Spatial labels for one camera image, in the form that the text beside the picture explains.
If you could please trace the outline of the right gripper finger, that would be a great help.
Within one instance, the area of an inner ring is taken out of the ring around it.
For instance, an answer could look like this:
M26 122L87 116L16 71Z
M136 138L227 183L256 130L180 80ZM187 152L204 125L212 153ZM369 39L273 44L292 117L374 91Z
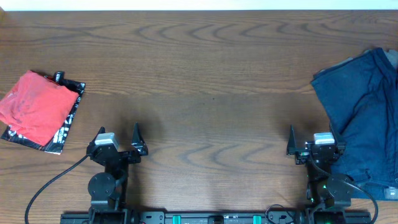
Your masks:
M330 129L330 132L332 133L333 138L334 138L336 143L344 143L343 137L338 132L338 130L334 127L333 123L329 124L329 129Z
M288 139L287 147L286 147L286 154L294 155L296 151L297 151L297 147L296 147L296 142L295 142L294 127L292 125L290 125L290 133L289 133L289 139Z

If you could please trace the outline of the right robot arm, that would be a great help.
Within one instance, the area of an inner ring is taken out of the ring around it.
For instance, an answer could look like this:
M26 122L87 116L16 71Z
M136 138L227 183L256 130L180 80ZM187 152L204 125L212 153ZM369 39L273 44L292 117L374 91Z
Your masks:
M311 202L293 217L294 223L346 223L345 208L351 205L352 181L344 174L332 174L331 166L343 155L346 142L329 125L325 133L315 133L312 141L302 147L296 144L294 128L290 127L286 154L295 157L297 165L307 168L306 197Z

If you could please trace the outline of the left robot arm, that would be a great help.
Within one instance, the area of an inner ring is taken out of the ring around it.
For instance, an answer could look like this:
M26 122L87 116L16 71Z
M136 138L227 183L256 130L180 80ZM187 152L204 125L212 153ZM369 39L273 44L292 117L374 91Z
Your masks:
M139 213L126 207L126 192L129 165L138 164L142 156L148 155L148 148L141 136L139 124L134 124L131 145L133 150L119 152L119 143L114 133L99 129L89 143L86 155L104 167L104 172L94 175L88 183L91 207L89 224L136 224Z

